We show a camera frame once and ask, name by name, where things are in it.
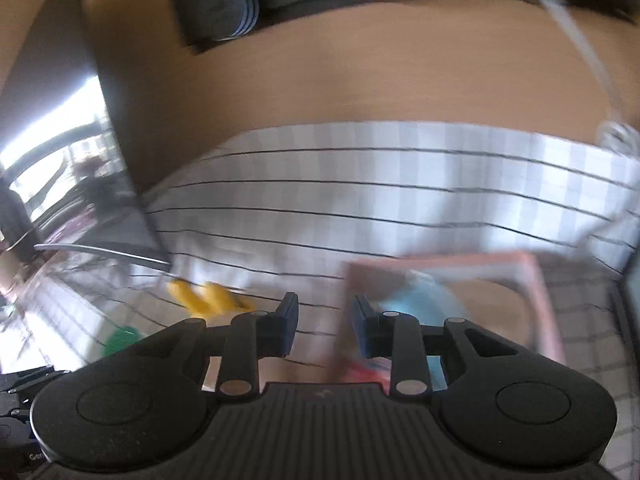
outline black clamp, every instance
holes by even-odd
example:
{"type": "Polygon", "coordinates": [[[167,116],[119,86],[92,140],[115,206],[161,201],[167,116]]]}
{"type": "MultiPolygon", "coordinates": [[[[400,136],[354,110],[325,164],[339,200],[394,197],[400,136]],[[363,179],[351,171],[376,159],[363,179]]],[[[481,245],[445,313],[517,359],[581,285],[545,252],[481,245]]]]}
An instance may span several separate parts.
{"type": "Polygon", "coordinates": [[[0,374],[0,478],[27,475],[45,461],[31,431],[30,407],[40,390],[66,373],[42,366],[0,374]]]}
{"type": "Polygon", "coordinates": [[[218,372],[219,400],[248,400],[260,393],[258,359],[289,354],[298,326],[298,297],[288,292],[273,313],[248,312],[231,320],[218,372]]]}
{"type": "Polygon", "coordinates": [[[466,319],[421,326],[357,296],[353,325],[365,357],[392,358],[391,396],[428,403],[490,460],[540,469],[597,461],[616,427],[615,403],[596,381],[466,319]],[[446,390],[431,391],[426,355],[440,356],[446,390]]]}

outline white plaid cloth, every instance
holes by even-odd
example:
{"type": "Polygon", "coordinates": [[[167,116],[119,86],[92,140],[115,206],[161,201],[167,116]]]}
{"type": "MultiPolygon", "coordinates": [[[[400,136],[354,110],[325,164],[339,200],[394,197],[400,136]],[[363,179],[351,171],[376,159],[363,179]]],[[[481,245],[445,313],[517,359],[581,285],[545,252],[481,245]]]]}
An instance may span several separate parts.
{"type": "MultiPolygon", "coordinates": [[[[302,378],[305,369],[323,367],[332,349],[346,261],[554,254],[542,267],[567,362],[616,399],[619,421],[603,464],[626,480],[639,474],[640,406],[607,287],[634,250],[638,211],[591,241],[599,267],[567,258],[587,232],[626,207],[639,176],[636,160],[540,134],[338,123],[237,136],[174,174],[147,202],[176,274],[221,283],[271,310],[286,291],[298,293],[288,360],[302,378]]],[[[39,349],[23,352],[29,365],[40,356],[75,369],[100,357],[119,326],[149,334],[187,316],[155,271],[81,254],[61,260],[40,272],[5,327],[39,349]]],[[[1,362],[4,371],[27,367],[15,356],[1,362]]]]}

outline pink tray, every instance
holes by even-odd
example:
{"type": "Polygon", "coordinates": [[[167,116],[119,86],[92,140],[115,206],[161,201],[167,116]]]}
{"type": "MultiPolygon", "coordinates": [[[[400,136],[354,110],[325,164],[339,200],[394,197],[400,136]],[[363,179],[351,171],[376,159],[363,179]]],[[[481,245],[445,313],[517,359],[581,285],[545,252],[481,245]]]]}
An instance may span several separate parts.
{"type": "Polygon", "coordinates": [[[348,263],[348,294],[362,292],[370,300],[388,296],[394,284],[381,280],[374,270],[424,270],[437,280],[489,280],[516,284],[536,317],[536,351],[564,364],[564,350],[556,316],[535,256],[524,251],[491,254],[463,254],[427,258],[364,258],[348,263]]]}

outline blue object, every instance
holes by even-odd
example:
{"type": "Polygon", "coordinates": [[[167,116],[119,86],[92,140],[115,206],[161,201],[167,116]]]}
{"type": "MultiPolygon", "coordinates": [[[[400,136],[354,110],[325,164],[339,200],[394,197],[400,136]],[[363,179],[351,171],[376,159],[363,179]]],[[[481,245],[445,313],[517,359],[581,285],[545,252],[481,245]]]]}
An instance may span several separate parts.
{"type": "MultiPolygon", "coordinates": [[[[447,317],[470,317],[469,312],[446,286],[421,272],[414,272],[408,285],[393,293],[387,300],[381,301],[380,307],[385,311],[410,314],[422,325],[443,326],[447,317]]],[[[447,382],[440,358],[427,356],[427,363],[433,390],[446,390],[447,382]]]]}

